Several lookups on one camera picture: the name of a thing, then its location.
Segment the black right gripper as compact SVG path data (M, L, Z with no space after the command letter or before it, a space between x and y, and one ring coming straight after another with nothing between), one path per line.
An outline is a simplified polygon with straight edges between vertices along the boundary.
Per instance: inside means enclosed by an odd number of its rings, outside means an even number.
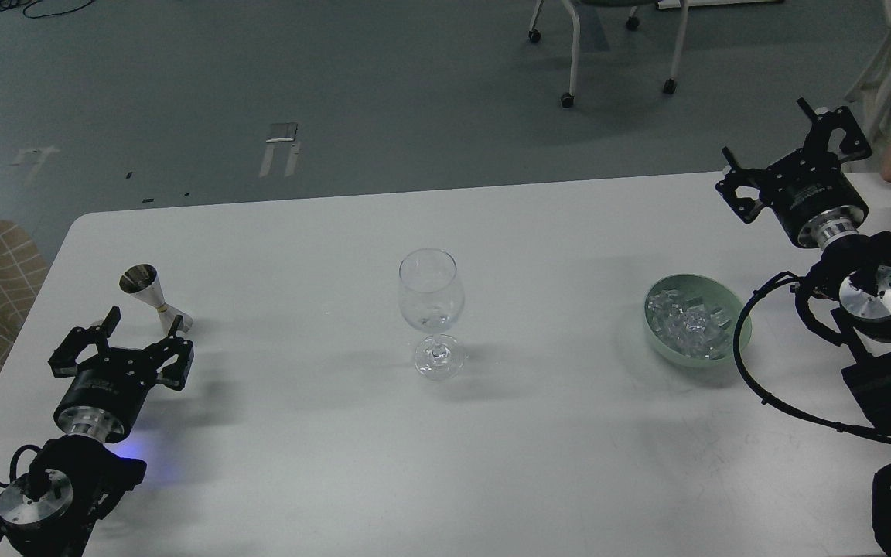
M722 147L728 165L715 190L743 223L771 208L791 244L816 249L813 233L819 226L814 220L846 217L857 227L869 214L869 205L839 166L869 159L872 148L848 107L817 111L802 97L797 105L811 124L803 147L767 169L745 168L729 147Z

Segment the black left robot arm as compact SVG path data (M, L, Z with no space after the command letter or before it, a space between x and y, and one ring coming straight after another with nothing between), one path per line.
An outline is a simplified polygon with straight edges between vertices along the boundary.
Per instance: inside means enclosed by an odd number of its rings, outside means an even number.
M148 469L111 445L128 438L156 385L185 388L191 318L173 315L163 338L141 349L109 344L120 319L113 307L102 321L70 329L49 357L53 376L71 380L53 413L60 437L18 448L0 482L0 544L22 556L84 554L96 523Z

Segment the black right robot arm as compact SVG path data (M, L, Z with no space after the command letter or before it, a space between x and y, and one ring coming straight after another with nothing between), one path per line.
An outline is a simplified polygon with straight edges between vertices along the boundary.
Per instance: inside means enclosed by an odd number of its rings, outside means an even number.
M788 241L816 249L805 275L779 272L746 301L732 333L732 357L746 387L763 405L839 433L891 445L891 232L864 235L869 205L842 167L872 154L871 144L846 106L817 109L797 100L809 130L801 147L765 168L746 168L722 148L727 169L715 190L740 221L750 224L771 210ZM767 391L747 370L740 338L757 303L789 286L795 313L807 330L845 347L853 363L842 380L867 419L853 425L795 408Z

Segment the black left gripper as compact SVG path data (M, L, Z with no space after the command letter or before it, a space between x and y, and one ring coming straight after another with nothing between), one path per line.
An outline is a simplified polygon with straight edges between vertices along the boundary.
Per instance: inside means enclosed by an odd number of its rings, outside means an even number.
M101 443L121 442L133 430L149 389L155 384L173 391L186 387L194 346L185 338L183 315L174 317L159 342L142 351L107 351L108 339L120 320L121 308L112 306L99 323L71 328L47 360L55 378L73 377L54 410L54 423L64 434L88 436ZM89 346L95 346L98 354L78 363Z

